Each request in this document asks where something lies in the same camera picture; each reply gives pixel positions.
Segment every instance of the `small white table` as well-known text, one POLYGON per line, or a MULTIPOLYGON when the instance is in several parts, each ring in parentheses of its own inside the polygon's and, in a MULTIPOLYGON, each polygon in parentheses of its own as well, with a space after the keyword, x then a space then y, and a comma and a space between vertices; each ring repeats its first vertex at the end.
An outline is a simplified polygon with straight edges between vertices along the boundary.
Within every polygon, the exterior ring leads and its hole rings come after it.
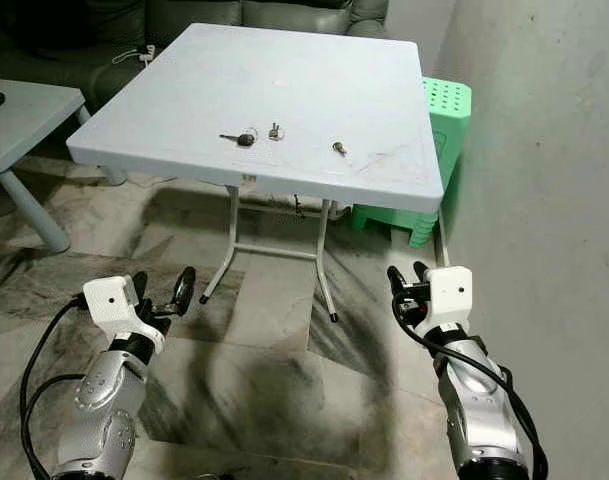
POLYGON ((193 24, 67 144, 79 163, 227 186, 229 250, 202 303, 236 250, 287 255, 316 261, 337 320, 323 263, 329 199, 435 212, 443 194, 410 42, 193 24), (268 139, 273 122, 280 141, 268 139), (219 137, 247 130, 258 133, 249 148, 219 137), (243 178, 325 199, 315 253, 238 242, 243 178))
MULTIPOLYGON (((90 118, 84 97, 76 88, 0 80, 5 101, 0 106, 0 183, 44 243, 55 252, 70 246, 68 236, 19 181, 11 169, 35 145, 72 114, 84 123, 90 118)), ((104 168, 109 181, 120 185, 124 172, 104 168)))

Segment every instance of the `table leg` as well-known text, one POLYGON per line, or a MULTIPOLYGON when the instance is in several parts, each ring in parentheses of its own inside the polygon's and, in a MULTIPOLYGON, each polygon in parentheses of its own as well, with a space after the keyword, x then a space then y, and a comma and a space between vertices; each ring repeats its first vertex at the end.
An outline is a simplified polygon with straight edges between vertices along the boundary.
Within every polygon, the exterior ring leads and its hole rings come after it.
POLYGON ((220 280, 228 270, 228 267, 231 265, 231 261, 233 260, 233 255, 235 255, 235 245, 237 243, 237 214, 240 209, 240 192, 237 187, 226 187, 229 195, 231 196, 231 210, 230 210, 230 220, 228 227, 228 250, 226 252, 226 257, 224 257, 224 261, 222 265, 215 273, 215 276, 204 290, 204 293, 200 297, 200 303, 204 304, 208 302, 208 299, 211 298, 213 294, 213 290, 217 287, 217 284, 220 283, 220 280))
POLYGON ((326 272, 324 271, 324 241, 326 240, 326 224, 328 223, 328 211, 329 211, 329 200, 322 201, 322 213, 320 215, 320 230, 317 234, 317 255, 315 258, 315 267, 317 270, 317 278, 320 280, 320 287, 322 287, 322 293, 326 300, 326 307, 328 314, 331 317, 331 322, 337 322, 338 316, 335 311, 335 304, 333 303, 333 297, 328 289, 328 282, 326 281, 326 272))
POLYGON ((12 170, 0 173, 0 183, 51 250, 59 253, 71 246, 66 232, 46 213, 12 170))
MULTIPOLYGON (((86 107, 82 106, 77 111, 77 120, 80 122, 80 125, 83 125, 91 118, 91 115, 88 113, 86 107)), ((122 185, 128 178, 126 177, 126 172, 124 170, 120 170, 119 168, 114 167, 100 167, 108 178, 108 181, 111 185, 117 187, 118 185, 122 185)))

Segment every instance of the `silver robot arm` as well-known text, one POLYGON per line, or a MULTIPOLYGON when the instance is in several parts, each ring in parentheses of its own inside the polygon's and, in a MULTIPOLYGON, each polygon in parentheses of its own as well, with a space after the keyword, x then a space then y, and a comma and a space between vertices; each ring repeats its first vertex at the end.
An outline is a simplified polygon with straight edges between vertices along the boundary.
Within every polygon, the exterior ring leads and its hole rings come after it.
POLYGON ((60 437, 54 479, 123 478, 135 446, 134 421, 145 397, 149 360, 164 347, 167 317, 186 313, 194 283, 195 270, 188 267, 173 299, 163 306, 142 298, 144 274, 136 275, 135 283, 125 276, 84 285, 91 317, 110 347, 77 387, 72 421, 60 437))
MULTIPOLYGON (((428 269, 419 262, 415 269, 421 281, 408 284, 395 267, 389 267, 393 311, 402 329, 427 346, 434 359, 458 477, 528 480, 526 459, 514 426, 516 415, 508 394, 487 373, 445 354, 454 351, 477 362, 505 385, 512 382, 510 373, 488 357, 482 340, 467 333, 473 298, 471 271, 464 267, 428 269)), ((541 454, 543 459, 538 460, 546 464, 543 451, 541 454)), ((538 463, 533 478, 546 478, 543 471, 547 472, 547 466, 538 463)))

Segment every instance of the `white wall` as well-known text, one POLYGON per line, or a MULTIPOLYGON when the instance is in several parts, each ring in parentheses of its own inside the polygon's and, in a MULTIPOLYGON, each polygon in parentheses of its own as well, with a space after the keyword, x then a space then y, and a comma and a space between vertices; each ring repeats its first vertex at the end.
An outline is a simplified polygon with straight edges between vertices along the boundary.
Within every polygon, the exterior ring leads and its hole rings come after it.
POLYGON ((424 75, 433 72, 454 5, 455 0, 389 0, 389 36, 419 45, 424 75))
POLYGON ((609 479, 609 0, 458 0, 437 75, 474 92, 446 215, 472 324, 549 478, 609 479))

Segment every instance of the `power cord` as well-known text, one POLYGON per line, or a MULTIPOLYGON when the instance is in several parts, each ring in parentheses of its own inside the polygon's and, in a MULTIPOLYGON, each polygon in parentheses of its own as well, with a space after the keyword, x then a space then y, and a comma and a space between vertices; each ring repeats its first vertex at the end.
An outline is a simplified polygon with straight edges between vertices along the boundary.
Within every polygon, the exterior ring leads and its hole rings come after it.
POLYGON ((21 431, 21 437, 22 437, 22 448, 24 449, 24 453, 26 454, 28 463, 31 467, 31 471, 33 472, 33 476, 36 478, 36 480, 49 480, 51 477, 48 474, 48 472, 46 471, 46 469, 44 468, 44 466, 42 465, 42 463, 37 458, 37 455, 35 455, 35 450, 33 448, 33 442, 31 441, 31 436, 30 436, 30 431, 29 431, 29 420, 30 420, 30 416, 33 411, 33 408, 35 407, 35 404, 37 403, 37 400, 39 399, 40 395, 49 386, 51 386, 57 382, 64 381, 64 380, 74 380, 74 379, 83 378, 84 375, 67 374, 67 375, 60 375, 60 376, 51 378, 51 379, 47 380, 46 382, 44 382, 42 385, 40 385, 37 388, 37 390, 35 391, 35 393, 31 396, 30 401, 27 402, 28 380, 31 375, 31 371, 33 370, 33 367, 35 366, 35 362, 37 361, 39 354, 41 353, 42 349, 44 348, 44 345, 46 344, 46 341, 48 340, 48 337, 51 335, 51 333, 53 333, 53 330, 55 329, 57 324, 60 322, 60 320, 64 317, 64 315, 66 315, 66 313, 74 307, 87 308, 86 300, 84 299, 83 294, 81 294, 81 293, 78 294, 73 300, 68 302, 64 307, 62 307, 60 309, 59 312, 57 312, 55 314, 55 316, 53 317, 51 322, 46 327, 46 330, 44 330, 42 337, 37 342, 37 345, 36 345, 35 349, 33 350, 33 353, 31 354, 31 358, 29 359, 29 361, 26 365, 26 368, 24 369, 24 373, 22 374, 22 380, 20 382, 20 405, 19 406, 20 406, 20 431, 21 431))
POLYGON ((506 394, 508 395, 509 402, 513 407, 515 418, 519 422, 520 426, 524 430, 524 433, 526 434, 529 441, 531 442, 531 445, 533 446, 533 480, 546 480, 546 478, 548 477, 548 459, 546 458, 546 453, 544 453, 544 449, 540 444, 537 429, 535 428, 535 423, 533 422, 533 418, 531 417, 530 412, 526 408, 526 405, 524 404, 520 396, 515 392, 515 390, 513 390, 513 375, 510 374, 510 370, 506 369, 505 367, 502 369, 508 371, 509 373, 509 375, 507 375, 507 381, 505 381, 493 370, 473 360, 472 358, 463 355, 460 352, 456 352, 455 350, 452 350, 450 348, 445 348, 441 345, 438 345, 437 343, 433 343, 429 340, 420 337, 411 328, 409 328, 406 323, 404 323, 402 315, 398 310, 398 305, 400 304, 400 302, 406 303, 409 300, 411 299, 406 298, 404 292, 400 292, 393 296, 393 315, 400 328, 409 337, 411 337, 420 345, 428 348, 429 350, 433 350, 441 353, 442 355, 446 355, 448 357, 460 360, 484 373, 491 380, 493 380, 502 390, 506 392, 506 394))

